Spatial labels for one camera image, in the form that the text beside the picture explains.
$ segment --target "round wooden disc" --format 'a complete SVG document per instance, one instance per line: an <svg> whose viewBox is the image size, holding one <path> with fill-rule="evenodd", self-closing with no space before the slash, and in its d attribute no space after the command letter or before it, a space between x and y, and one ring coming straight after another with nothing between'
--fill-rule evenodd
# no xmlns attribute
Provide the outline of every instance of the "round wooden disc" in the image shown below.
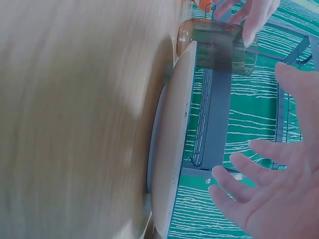
<svg viewBox="0 0 319 239"><path fill-rule="evenodd" d="M152 212L158 233L167 237L175 202L190 109L197 43L178 59L166 89L152 178Z"/></svg>

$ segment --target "wooden board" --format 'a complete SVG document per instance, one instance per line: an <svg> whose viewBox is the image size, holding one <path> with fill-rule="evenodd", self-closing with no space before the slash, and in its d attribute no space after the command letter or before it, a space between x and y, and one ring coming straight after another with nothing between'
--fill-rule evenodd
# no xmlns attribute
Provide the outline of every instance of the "wooden board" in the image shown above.
<svg viewBox="0 0 319 239"><path fill-rule="evenodd" d="M1 239L142 233L181 12L181 0L0 3Z"/></svg>

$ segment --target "metal frame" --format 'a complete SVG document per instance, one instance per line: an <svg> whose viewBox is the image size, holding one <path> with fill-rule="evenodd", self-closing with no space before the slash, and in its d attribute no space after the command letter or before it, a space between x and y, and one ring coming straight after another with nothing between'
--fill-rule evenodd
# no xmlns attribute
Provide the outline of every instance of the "metal frame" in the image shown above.
<svg viewBox="0 0 319 239"><path fill-rule="evenodd" d="M220 1L214 9L218 9L222 3L223 1ZM222 17L215 19L227 22L230 17L231 11L229 10ZM206 88L203 91L209 94L202 96L202 102L209 102L209 104L206 104L208 107L200 110L201 118L197 126L197 140L195 141L197 151L194 151L194 158L191 158L190 162L183 161L181 174L211 178L211 169L215 165L222 165L224 159L230 108L231 73L205 69L204 86Z"/></svg>
<svg viewBox="0 0 319 239"><path fill-rule="evenodd" d="M220 1L216 8L219 8L224 1ZM212 14L212 20L228 21L231 17L231 11L227 11L221 18L214 18L215 11ZM274 54L258 52L259 55L266 56L278 61L285 62L286 64L297 63L299 66L306 64L311 59L314 61L315 70L319 71L319 38L313 36L298 28L291 27L290 25L268 21L267 26L278 28L284 31L288 31L292 34L304 36L300 44L285 58L276 56ZM311 46L312 54L304 61L299 59L299 56L304 50ZM200 111L202 120L198 124L200 131L197 132L196 139L199 142L195 143L194 158L193 161L182 163L181 174L188 176L198 176L204 178L212 178L211 169L216 165L222 165L224 158L224 150L228 128L228 116L230 107L230 89L231 89L231 74L225 72L217 72L205 69L204 82L211 85L206 89L210 92L210 95L205 93L203 97L205 99L205 107ZM283 140L283 127L284 127L284 96L285 92L278 85L277 90L277 123L276 123L276 142L282 142ZM279 165L273 163L273 169L278 169ZM238 173L234 168L227 168L231 173Z"/></svg>

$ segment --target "gray metal bar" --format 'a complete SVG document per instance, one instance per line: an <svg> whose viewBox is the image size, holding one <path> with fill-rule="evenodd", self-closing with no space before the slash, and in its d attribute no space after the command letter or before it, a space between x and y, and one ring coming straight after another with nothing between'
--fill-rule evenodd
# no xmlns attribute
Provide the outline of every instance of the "gray metal bar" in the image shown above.
<svg viewBox="0 0 319 239"><path fill-rule="evenodd" d="M287 24L284 24L284 23L272 21L272 20L268 20L267 23L266 23L266 26L279 28L281 30L288 31L290 33L297 33L297 34L303 35L303 36L312 36L312 37L314 37L316 39L319 39L318 37L306 32L306 31L303 31L303 30L301 30L299 28L296 28L296 27L293 27L293 26L290 26L290 25L287 25Z"/></svg>
<svg viewBox="0 0 319 239"><path fill-rule="evenodd" d="M311 52L313 55L313 61L315 65L315 71L319 71L319 46L318 46L318 38L314 36L309 36L309 42L311 47Z"/></svg>
<svg viewBox="0 0 319 239"><path fill-rule="evenodd" d="M224 1L220 1L216 8L219 8ZM231 10L227 11L218 21L227 22L231 17ZM211 177L211 169L215 165L222 165L226 144L228 116L230 108L230 88L231 73L217 72L205 69L206 75L211 77L210 103L207 119L205 119L205 128L203 133L203 147L200 150L202 164L198 167L190 162L183 162L182 175Z"/></svg>
<svg viewBox="0 0 319 239"><path fill-rule="evenodd" d="M203 169L222 165L230 108L231 73L213 71L208 125L203 151Z"/></svg>

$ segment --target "finger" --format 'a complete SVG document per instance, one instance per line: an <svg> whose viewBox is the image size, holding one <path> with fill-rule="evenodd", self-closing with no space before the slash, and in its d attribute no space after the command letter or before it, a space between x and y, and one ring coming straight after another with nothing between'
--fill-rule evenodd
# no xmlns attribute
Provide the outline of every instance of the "finger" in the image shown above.
<svg viewBox="0 0 319 239"><path fill-rule="evenodd" d="M300 71L282 62L278 62L275 66L277 82L296 100L306 99L309 89L318 86L318 74L314 71Z"/></svg>
<svg viewBox="0 0 319 239"><path fill-rule="evenodd" d="M226 0L215 12L215 18L220 18L224 15L233 5L238 3L238 0Z"/></svg>
<svg viewBox="0 0 319 239"><path fill-rule="evenodd" d="M318 171L319 73L300 71L284 63L277 63L275 74L281 87L296 100L297 118L308 151L311 172Z"/></svg>
<svg viewBox="0 0 319 239"><path fill-rule="evenodd" d="M253 42L256 32L263 27L271 1L255 0L252 1L249 15L245 21L243 29L243 40L245 47Z"/></svg>
<svg viewBox="0 0 319 239"><path fill-rule="evenodd" d="M212 174L217 183L239 203L247 203L256 194L257 188L251 188L234 179L223 166L215 166Z"/></svg>
<svg viewBox="0 0 319 239"><path fill-rule="evenodd" d="M266 24L266 22L271 17L271 15L277 10L277 8L279 7L279 4L280 4L280 1L277 1L277 0L273 1L273 3L271 4L271 6L270 6L270 8L268 10L268 13L267 13L267 16L266 16L266 19L265 19L263 25Z"/></svg>
<svg viewBox="0 0 319 239"><path fill-rule="evenodd" d="M243 215L243 204L233 201L224 191L217 185L208 188L211 199L215 206L230 221L244 228L246 216Z"/></svg>
<svg viewBox="0 0 319 239"><path fill-rule="evenodd" d="M230 157L232 164L258 187L266 187L281 173L280 171L270 170L246 157L241 153L234 153Z"/></svg>
<svg viewBox="0 0 319 239"><path fill-rule="evenodd" d="M264 158L272 159L283 165L289 165L289 159L299 143L278 143L267 140L255 139L249 143L250 148Z"/></svg>
<svg viewBox="0 0 319 239"><path fill-rule="evenodd" d="M229 23L240 24L248 16L250 7L250 2L246 2L245 5L230 18Z"/></svg>

